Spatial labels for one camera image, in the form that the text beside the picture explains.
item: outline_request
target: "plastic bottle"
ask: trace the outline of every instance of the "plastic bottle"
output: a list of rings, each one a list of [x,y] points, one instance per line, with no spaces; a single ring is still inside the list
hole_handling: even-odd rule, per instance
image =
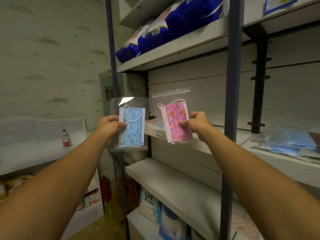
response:
[[[63,132],[63,137],[62,137],[63,146],[68,147],[68,146],[70,146],[69,134],[66,131],[66,129],[63,129],[62,132]]]

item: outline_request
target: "shelf bracket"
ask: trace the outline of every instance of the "shelf bracket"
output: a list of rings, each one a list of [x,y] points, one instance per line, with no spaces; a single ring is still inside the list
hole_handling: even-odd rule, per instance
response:
[[[251,80],[255,81],[252,120],[247,124],[251,125],[252,133],[258,134],[260,133],[260,127],[266,126],[261,123],[262,101],[264,81],[270,79],[270,76],[266,76],[266,63],[271,61],[272,58],[267,57],[269,38],[268,33],[261,24],[244,27],[243,31],[257,45],[257,59],[252,61],[252,64],[256,65],[256,75],[251,78]]]

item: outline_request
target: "finger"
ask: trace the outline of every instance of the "finger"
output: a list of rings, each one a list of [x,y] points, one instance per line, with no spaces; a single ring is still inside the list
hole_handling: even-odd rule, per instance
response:
[[[110,115],[110,116],[106,116],[105,118],[109,122],[119,121],[119,116],[118,115]]]
[[[127,123],[118,122],[118,128],[126,128],[126,127],[127,127]]]
[[[188,120],[179,120],[178,123],[179,123],[179,125],[181,125],[181,126],[189,126]]]
[[[198,115],[199,112],[191,112],[189,114],[189,118],[195,118]]]

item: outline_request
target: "metal upright post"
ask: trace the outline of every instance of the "metal upright post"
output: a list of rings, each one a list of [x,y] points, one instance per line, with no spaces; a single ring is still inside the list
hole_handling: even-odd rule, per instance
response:
[[[230,0],[224,134],[236,141],[244,0]],[[230,240],[233,190],[222,175],[220,240]]]
[[[109,52],[110,52],[110,62],[112,69],[112,84],[114,97],[119,97],[119,89],[118,89],[118,77],[117,77],[117,66],[116,66],[116,55],[115,55],[115,41],[113,35],[113,23],[112,23],[112,10],[111,10],[111,0],[106,1],[106,19],[108,25],[108,38],[109,38]],[[125,234],[126,239],[130,240],[129,234],[129,225],[128,219],[126,218],[127,214],[129,214],[128,210],[128,200],[127,200],[127,188],[126,188],[126,176],[125,176],[125,162],[123,152],[120,152],[119,156],[119,164],[120,164],[120,173],[121,173],[121,188],[122,188],[122,204],[123,204],[123,212],[125,215]]]

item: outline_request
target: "bottle label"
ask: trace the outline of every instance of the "bottle label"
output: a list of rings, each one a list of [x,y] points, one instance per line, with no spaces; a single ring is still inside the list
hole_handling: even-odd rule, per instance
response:
[[[70,146],[70,140],[69,140],[69,138],[64,138],[64,139],[62,139],[62,142],[63,142],[63,146],[64,146],[64,147]]]

